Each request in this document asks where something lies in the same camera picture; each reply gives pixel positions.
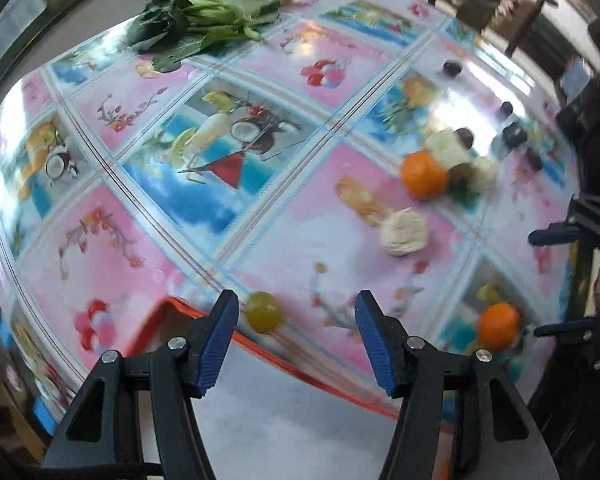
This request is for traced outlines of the orange mandarin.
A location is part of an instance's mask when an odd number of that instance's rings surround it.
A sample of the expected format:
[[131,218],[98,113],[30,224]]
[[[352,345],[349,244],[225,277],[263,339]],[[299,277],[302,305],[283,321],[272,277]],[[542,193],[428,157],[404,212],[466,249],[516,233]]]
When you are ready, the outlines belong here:
[[448,172],[426,151],[414,152],[403,159],[400,180],[416,200],[432,200],[444,194],[449,186]]
[[511,304],[491,304],[478,319],[477,334],[480,347],[490,352],[508,349],[518,338],[520,323],[521,314]]

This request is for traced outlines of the small sugarcane piece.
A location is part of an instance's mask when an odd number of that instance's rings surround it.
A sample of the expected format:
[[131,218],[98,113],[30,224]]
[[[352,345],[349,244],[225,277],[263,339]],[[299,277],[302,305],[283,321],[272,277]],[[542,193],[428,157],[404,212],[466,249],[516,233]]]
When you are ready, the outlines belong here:
[[498,183],[498,165],[490,158],[478,156],[469,163],[467,187],[475,193],[489,194]]

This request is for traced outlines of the dark plum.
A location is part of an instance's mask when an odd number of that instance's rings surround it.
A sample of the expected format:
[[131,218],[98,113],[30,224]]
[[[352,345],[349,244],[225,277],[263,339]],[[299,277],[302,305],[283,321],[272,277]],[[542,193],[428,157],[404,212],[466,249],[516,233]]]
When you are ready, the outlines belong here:
[[462,73],[463,64],[453,60],[447,60],[442,64],[441,71],[445,77],[455,79]]
[[498,108],[498,116],[502,119],[506,119],[511,114],[513,114],[513,105],[511,102],[505,101]]
[[506,148],[514,150],[525,144],[529,139],[527,130],[520,122],[511,122],[502,130],[502,141]]

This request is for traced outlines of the red jujube date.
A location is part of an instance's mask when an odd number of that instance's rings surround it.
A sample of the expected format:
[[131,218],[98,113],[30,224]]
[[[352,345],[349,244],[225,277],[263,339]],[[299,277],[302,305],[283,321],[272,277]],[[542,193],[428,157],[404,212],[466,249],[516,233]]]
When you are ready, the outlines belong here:
[[475,136],[472,131],[468,128],[458,128],[454,131],[457,139],[463,143],[466,150],[470,150],[474,145]]

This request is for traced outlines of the long sugarcane piece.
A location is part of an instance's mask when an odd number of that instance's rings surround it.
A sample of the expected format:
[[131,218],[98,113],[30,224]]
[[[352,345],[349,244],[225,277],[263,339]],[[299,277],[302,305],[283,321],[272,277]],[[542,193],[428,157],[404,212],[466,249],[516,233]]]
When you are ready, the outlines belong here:
[[468,149],[451,129],[431,133],[424,141],[425,150],[446,170],[472,161]]

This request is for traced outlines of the round sugarcane piece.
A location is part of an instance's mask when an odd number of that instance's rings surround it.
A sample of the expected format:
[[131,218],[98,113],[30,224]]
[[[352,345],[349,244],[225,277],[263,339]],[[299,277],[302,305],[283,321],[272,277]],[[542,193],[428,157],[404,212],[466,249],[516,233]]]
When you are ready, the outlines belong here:
[[396,211],[381,222],[379,238],[390,255],[402,257],[419,252],[429,244],[428,221],[413,208]]

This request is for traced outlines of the green grape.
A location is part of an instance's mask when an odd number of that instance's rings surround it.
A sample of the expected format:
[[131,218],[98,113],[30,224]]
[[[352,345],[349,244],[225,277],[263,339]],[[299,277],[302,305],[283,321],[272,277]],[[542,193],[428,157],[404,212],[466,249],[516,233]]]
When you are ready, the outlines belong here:
[[284,312],[268,292],[254,292],[246,302],[245,316],[249,326],[258,334],[269,334],[284,322]]

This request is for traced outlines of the red rimmed white tray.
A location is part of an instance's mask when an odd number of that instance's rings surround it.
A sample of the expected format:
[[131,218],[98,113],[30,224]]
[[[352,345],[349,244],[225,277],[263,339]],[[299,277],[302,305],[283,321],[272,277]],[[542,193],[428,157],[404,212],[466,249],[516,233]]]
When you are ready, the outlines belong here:
[[396,426],[238,344],[193,409],[219,479],[376,479]]

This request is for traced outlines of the fruit print plastic tablecloth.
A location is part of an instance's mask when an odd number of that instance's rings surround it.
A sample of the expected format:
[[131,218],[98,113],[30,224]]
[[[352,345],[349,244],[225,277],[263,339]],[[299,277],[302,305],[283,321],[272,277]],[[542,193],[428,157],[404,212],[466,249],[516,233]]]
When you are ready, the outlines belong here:
[[[140,351],[162,298],[197,314],[224,288],[268,292],[284,312],[271,335],[242,326],[244,347],[382,414],[398,406],[355,327],[360,290],[457,353],[477,348],[482,312],[507,302],[520,332],[494,353],[532,396],[553,348],[532,332],[565,313],[572,260],[527,237],[562,216],[579,178],[555,93],[528,58],[422,0],[294,0],[261,42],[170,73],[125,36],[120,24],[82,42],[0,105],[7,380],[44,426],[102,352]],[[442,74],[447,60],[460,76]],[[502,141],[511,122],[529,135],[514,150]],[[472,192],[460,165],[444,194],[416,200],[403,159],[458,128],[498,183]],[[429,244],[396,257],[379,227],[405,208],[426,217]]]

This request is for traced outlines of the wooden chair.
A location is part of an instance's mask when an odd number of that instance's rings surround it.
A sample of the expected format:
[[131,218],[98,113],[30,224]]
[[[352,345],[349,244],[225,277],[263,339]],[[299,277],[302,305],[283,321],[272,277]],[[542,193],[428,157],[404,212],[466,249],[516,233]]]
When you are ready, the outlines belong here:
[[[428,0],[430,6],[435,6],[437,0]],[[475,32],[482,32],[498,10],[502,0],[464,0],[455,17]],[[547,47],[551,51],[565,53],[569,46],[567,38],[547,18],[541,18],[546,6],[557,8],[555,0],[534,0],[531,10],[522,17],[520,24],[508,38],[505,55],[511,58],[522,47]]]

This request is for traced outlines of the green leafy vegetable bunch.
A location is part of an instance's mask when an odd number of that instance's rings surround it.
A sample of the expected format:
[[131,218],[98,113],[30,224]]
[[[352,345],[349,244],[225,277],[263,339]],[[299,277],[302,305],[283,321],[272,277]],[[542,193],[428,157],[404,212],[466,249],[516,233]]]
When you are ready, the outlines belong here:
[[282,6],[280,0],[151,0],[125,42],[150,55],[154,70],[169,73],[186,58],[226,44],[261,42],[260,29],[278,19]]

